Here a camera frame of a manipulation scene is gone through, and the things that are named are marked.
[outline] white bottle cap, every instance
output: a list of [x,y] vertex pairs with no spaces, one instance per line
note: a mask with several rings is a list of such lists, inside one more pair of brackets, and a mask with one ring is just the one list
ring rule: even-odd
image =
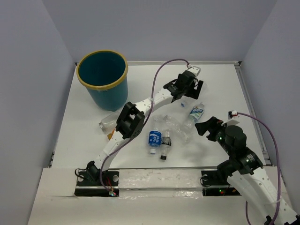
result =
[[156,154],[156,149],[150,149],[150,154],[155,155]]

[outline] teal bucket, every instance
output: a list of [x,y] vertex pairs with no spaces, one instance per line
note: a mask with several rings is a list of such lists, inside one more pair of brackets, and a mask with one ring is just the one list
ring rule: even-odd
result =
[[102,109],[116,111],[128,97],[128,64],[113,50],[100,50],[85,56],[77,65],[79,82]]

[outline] plastic bottle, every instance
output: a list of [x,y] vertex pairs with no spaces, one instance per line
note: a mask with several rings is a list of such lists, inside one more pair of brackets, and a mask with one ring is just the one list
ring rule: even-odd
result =
[[161,132],[160,132],[161,118],[154,116],[152,118],[152,129],[149,132],[148,145],[150,147],[150,154],[155,155],[156,150],[159,148],[161,143]]
[[166,129],[162,133],[161,144],[160,144],[160,159],[161,160],[166,160],[167,155],[171,150],[171,145],[172,145],[171,136],[172,136],[171,129]]
[[190,133],[195,127],[195,124],[199,121],[204,112],[204,105],[202,103],[196,104],[187,119],[184,121],[183,126],[187,133]]
[[189,142],[191,136],[185,131],[183,126],[172,116],[165,116],[163,119],[166,125],[185,143]]
[[99,126],[101,127],[104,133],[107,134],[113,131],[113,129],[117,126],[117,119],[119,115],[120,112],[115,111],[101,120]]

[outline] cable connector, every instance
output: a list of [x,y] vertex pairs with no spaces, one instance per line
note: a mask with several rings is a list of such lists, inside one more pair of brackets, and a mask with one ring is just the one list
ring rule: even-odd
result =
[[228,112],[228,119],[232,119],[234,116],[237,116],[238,115],[238,111],[236,110],[233,110],[233,111],[229,111]]

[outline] purple cable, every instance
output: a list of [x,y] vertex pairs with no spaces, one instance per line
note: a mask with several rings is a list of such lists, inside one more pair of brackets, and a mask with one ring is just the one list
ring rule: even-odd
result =
[[[155,76],[154,76],[154,79],[153,79],[153,85],[152,85],[152,91],[151,91],[151,99],[154,98],[154,86],[155,86],[155,81],[156,81],[156,78],[158,76],[158,73],[159,71],[162,69],[162,67],[164,67],[166,64],[170,63],[170,62],[174,62],[174,61],[184,61],[187,63],[187,65],[189,64],[189,62],[185,59],[173,59],[173,60],[169,60],[167,62],[165,62],[163,65],[161,65],[158,70],[156,71],[155,73]],[[144,122],[144,126],[146,125],[146,123],[148,122],[148,119],[152,113],[152,110],[153,110],[153,101],[151,101],[151,108],[149,110],[149,114]],[[103,163],[101,165],[101,168],[100,168],[100,182],[101,182],[101,185],[108,191],[110,192],[110,190],[104,185],[104,182],[102,180],[102,170],[103,170],[103,167],[104,167],[104,164],[105,162],[107,161],[107,159],[112,156],[113,154],[116,154],[117,152],[119,152],[123,147],[125,147],[127,144],[129,144],[133,139],[130,139],[127,143],[125,143],[124,145],[122,145],[121,147],[119,147],[118,149],[116,149],[114,152],[112,152],[110,155],[108,155],[104,160],[103,160]]]
[[[275,210],[275,214],[273,216],[273,219],[271,220],[271,222],[269,223],[270,225],[274,225],[274,222],[278,216],[278,213],[279,213],[279,207],[280,207],[280,195],[281,195],[281,181],[280,181],[280,163],[279,163],[279,152],[278,152],[278,146],[277,146],[277,143],[276,143],[276,140],[275,140],[275,137],[272,133],[272,131],[270,130],[270,128],[264,123],[262,122],[261,120],[257,119],[256,117],[254,116],[251,116],[251,115],[248,115],[248,114],[245,114],[245,113],[242,113],[242,112],[238,112],[238,115],[243,115],[243,116],[247,116],[247,117],[250,117],[256,121],[258,121],[259,123],[261,123],[267,130],[268,132],[270,133],[271,137],[272,137],[272,140],[274,142],[274,145],[275,145],[275,152],[276,152],[276,161],[277,161],[277,179],[278,179],[278,194],[277,194],[277,204],[276,204],[276,210]],[[247,222],[249,225],[251,225],[250,221],[249,221],[249,217],[248,217],[248,202],[246,201],[246,219],[247,219]]]

